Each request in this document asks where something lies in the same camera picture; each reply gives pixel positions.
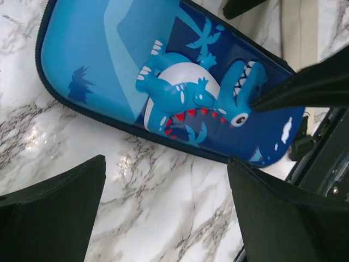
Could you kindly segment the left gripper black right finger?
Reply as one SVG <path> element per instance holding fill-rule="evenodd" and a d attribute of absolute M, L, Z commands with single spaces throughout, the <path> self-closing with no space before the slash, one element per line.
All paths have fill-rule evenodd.
<path fill-rule="evenodd" d="M 228 180 L 248 261 L 348 261 L 348 203 L 301 189 L 237 157 Z"/>

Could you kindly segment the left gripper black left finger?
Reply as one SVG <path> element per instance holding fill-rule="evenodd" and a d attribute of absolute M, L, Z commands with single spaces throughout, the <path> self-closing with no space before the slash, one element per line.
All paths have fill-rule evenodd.
<path fill-rule="evenodd" d="M 1 261 L 84 261 L 106 180 L 97 155 L 1 196 Z"/>

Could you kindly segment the blue pencil case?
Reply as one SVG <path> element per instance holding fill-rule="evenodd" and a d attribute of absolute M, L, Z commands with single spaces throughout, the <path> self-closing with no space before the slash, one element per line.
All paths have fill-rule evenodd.
<path fill-rule="evenodd" d="M 221 163 L 274 164 L 305 112 L 253 110 L 294 71 L 193 1 L 48 1 L 35 62 L 66 107 Z"/>

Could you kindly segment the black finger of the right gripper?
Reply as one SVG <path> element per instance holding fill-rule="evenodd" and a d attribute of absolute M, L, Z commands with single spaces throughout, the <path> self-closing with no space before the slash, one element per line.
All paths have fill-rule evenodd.
<path fill-rule="evenodd" d="M 301 69 L 250 106 L 256 112 L 298 106 L 348 108 L 348 46 Z"/>

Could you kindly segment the beige canvas student bag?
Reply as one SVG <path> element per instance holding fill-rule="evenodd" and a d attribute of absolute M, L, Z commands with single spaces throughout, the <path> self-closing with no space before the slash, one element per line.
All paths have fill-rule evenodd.
<path fill-rule="evenodd" d="M 298 73 L 348 46 L 348 1 L 224 1 L 221 16 L 271 48 L 277 25 L 281 59 Z"/>

